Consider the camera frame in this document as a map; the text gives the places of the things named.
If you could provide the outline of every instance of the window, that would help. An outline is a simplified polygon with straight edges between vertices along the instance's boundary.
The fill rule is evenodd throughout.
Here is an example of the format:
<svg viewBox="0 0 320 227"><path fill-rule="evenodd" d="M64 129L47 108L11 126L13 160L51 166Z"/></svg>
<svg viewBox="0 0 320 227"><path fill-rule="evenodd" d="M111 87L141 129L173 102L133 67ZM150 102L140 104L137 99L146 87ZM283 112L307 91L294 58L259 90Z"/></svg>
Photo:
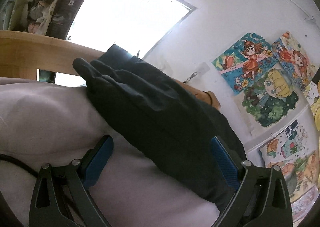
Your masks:
<svg viewBox="0 0 320 227"><path fill-rule="evenodd" d="M84 0L67 38L103 52L115 43L143 58L190 11L177 0Z"/></svg>

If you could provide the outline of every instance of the white fabric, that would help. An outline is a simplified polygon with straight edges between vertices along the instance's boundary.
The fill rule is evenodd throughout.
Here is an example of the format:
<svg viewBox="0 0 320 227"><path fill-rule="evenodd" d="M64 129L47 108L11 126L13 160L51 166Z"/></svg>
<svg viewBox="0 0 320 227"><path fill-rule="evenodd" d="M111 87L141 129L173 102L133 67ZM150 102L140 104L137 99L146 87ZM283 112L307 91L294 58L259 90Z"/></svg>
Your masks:
<svg viewBox="0 0 320 227"><path fill-rule="evenodd" d="M81 158L104 135L114 152L90 189L113 227L210 227L216 206L163 174L139 150L110 128L90 104L85 87L0 79L0 153L39 170ZM0 190L18 219L28 226L35 184L22 169L0 161Z"/></svg>

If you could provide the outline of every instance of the metal screw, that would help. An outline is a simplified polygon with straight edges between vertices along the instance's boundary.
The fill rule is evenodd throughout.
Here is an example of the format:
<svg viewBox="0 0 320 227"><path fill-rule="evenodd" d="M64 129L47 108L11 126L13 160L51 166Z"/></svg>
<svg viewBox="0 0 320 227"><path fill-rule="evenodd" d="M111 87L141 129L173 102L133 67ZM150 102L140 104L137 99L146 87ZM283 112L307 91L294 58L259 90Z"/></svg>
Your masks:
<svg viewBox="0 0 320 227"><path fill-rule="evenodd" d="M276 171L280 171L280 166L278 166L278 165L275 165L274 167L273 167Z"/></svg>
<svg viewBox="0 0 320 227"><path fill-rule="evenodd" d="M251 163L249 160L244 160L244 161L243 161L243 164L244 164L245 166L252 166L252 163Z"/></svg>
<svg viewBox="0 0 320 227"><path fill-rule="evenodd" d="M74 159L74 160L72 160L71 164L74 165L74 166L77 166L77 165L80 164L80 160L79 159Z"/></svg>
<svg viewBox="0 0 320 227"><path fill-rule="evenodd" d="M49 163L44 163L41 167L42 167L43 169L47 169L49 166L50 166Z"/></svg>

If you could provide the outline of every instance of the black clamp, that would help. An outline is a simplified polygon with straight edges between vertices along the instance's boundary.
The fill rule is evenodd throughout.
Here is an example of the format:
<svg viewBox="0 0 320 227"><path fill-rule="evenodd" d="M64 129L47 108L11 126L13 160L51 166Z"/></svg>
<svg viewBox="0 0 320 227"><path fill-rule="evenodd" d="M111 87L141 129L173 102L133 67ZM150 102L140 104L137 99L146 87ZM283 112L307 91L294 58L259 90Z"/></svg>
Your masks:
<svg viewBox="0 0 320 227"><path fill-rule="evenodd" d="M67 166L52 167L44 164L40 169L33 191L30 227L79 227L75 223L62 186L68 186L75 209L86 226L111 227L88 192L95 185L113 151L113 139L104 136L94 149Z"/></svg>
<svg viewBox="0 0 320 227"><path fill-rule="evenodd" d="M278 165L263 168L241 161L220 137L212 139L211 147L226 183L235 190L212 227L292 227L290 196Z"/></svg>

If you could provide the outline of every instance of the blue clamp pad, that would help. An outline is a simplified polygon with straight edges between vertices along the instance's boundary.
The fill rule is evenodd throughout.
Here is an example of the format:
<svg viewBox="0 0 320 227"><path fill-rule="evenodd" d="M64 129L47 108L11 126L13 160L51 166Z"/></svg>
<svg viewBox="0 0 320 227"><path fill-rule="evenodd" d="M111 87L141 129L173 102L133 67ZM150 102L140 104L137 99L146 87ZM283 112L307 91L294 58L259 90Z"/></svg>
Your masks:
<svg viewBox="0 0 320 227"><path fill-rule="evenodd" d="M219 169L226 180L227 185L238 190L240 187L238 167L227 152L228 148L225 148L221 142L221 139L214 137L211 140L211 152L218 163Z"/></svg>
<svg viewBox="0 0 320 227"><path fill-rule="evenodd" d="M89 150L81 160L78 173L85 189L94 186L113 151L113 139L103 136L94 149Z"/></svg>

